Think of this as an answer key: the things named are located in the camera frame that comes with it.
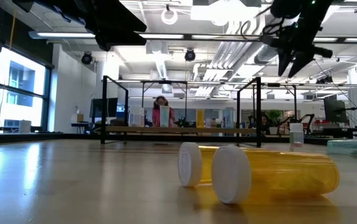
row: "ceiling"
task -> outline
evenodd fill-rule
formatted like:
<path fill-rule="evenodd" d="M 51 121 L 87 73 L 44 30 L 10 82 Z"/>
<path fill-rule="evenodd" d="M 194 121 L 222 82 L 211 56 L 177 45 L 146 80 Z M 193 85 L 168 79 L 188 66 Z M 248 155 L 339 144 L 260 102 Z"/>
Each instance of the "ceiling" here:
<path fill-rule="evenodd" d="M 194 21 L 191 20 L 192 0 L 181 1 L 180 6 L 170 6 L 178 12 L 178 20 L 173 25 L 167 25 L 161 20 L 161 13 L 165 5 L 140 5 L 135 1 L 124 5 L 134 15 L 142 20 L 148 26 L 147 32 L 155 33 L 192 33 L 192 34 L 225 34 L 229 28 L 224 26 L 216 26 L 211 21 Z M 35 5 L 31 13 L 25 13 L 16 7 L 12 0 L 0 0 L 0 6 L 7 12 L 12 13 L 17 11 L 17 18 L 26 23 L 34 30 L 41 32 L 86 32 L 79 24 L 67 23 L 58 14 L 49 11 L 48 9 Z M 357 14 L 353 11 L 356 6 L 341 6 L 339 10 L 333 13 L 329 19 L 323 24 L 323 30 L 318 33 L 319 36 L 357 36 Z M 197 63 L 210 63 L 215 54 L 221 50 L 220 42 L 206 41 L 166 41 L 169 60 L 165 61 L 166 69 L 182 70 L 192 72 Z M 320 47 L 332 49 L 334 57 L 331 59 L 316 57 L 316 62 L 312 62 L 301 70 L 291 82 L 307 82 L 309 76 L 321 73 L 321 68 L 327 70 L 335 67 L 333 71 L 334 81 L 341 82 L 346 80 L 347 69 L 357 62 L 357 45 L 350 44 L 323 44 Z M 184 54 L 186 49 L 194 49 L 196 53 L 195 62 L 185 62 Z M 249 57 L 251 47 L 244 51 L 243 57 Z M 94 40 L 69 40 L 69 45 L 64 44 L 64 50 L 72 55 L 83 55 L 83 51 L 91 50 L 97 60 L 106 60 L 106 53 L 99 50 Z M 142 47 L 118 46 L 115 51 L 121 56 L 124 65 L 120 67 L 120 73 L 123 78 L 132 78 L 135 74 L 149 74 L 151 70 L 156 70 L 156 64 L 152 57 L 146 54 L 146 49 Z M 238 60 L 236 64 L 242 65 L 243 62 Z M 284 82 L 287 79 L 277 76 L 277 66 L 270 65 L 261 69 L 255 74 L 250 74 L 249 77 L 259 74 L 263 79 L 269 82 Z"/>

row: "building outside window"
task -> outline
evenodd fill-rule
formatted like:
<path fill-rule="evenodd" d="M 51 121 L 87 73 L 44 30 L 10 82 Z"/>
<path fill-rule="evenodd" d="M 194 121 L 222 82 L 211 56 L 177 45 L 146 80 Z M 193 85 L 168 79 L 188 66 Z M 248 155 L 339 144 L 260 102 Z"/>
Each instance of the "building outside window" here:
<path fill-rule="evenodd" d="M 0 127 L 16 128 L 17 121 L 42 126 L 46 72 L 44 66 L 3 48 L 0 52 Z"/>

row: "white child-proof cap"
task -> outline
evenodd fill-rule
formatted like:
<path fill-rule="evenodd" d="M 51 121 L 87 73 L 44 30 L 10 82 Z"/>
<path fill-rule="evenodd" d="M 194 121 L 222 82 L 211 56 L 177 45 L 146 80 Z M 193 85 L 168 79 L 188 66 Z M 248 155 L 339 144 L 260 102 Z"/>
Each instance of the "white child-proof cap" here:
<path fill-rule="evenodd" d="M 202 177 L 202 154 L 198 144 L 184 142 L 178 152 L 178 175 L 182 186 L 193 187 Z"/>
<path fill-rule="evenodd" d="M 222 146 L 214 154 L 211 179 L 218 199 L 223 203 L 240 203 L 247 199 L 252 186 L 250 163 L 237 146 Z"/>

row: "monitor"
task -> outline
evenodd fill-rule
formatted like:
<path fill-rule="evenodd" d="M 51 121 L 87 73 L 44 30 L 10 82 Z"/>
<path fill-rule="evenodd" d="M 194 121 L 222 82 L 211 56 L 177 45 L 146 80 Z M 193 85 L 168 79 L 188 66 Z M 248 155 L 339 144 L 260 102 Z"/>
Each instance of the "monitor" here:
<path fill-rule="evenodd" d="M 117 112 L 117 98 L 107 99 L 107 118 L 115 118 Z M 101 118 L 102 117 L 102 99 L 92 99 L 90 118 Z"/>
<path fill-rule="evenodd" d="M 330 122 L 347 122 L 345 102 L 331 99 L 323 99 L 325 106 L 325 119 Z"/>

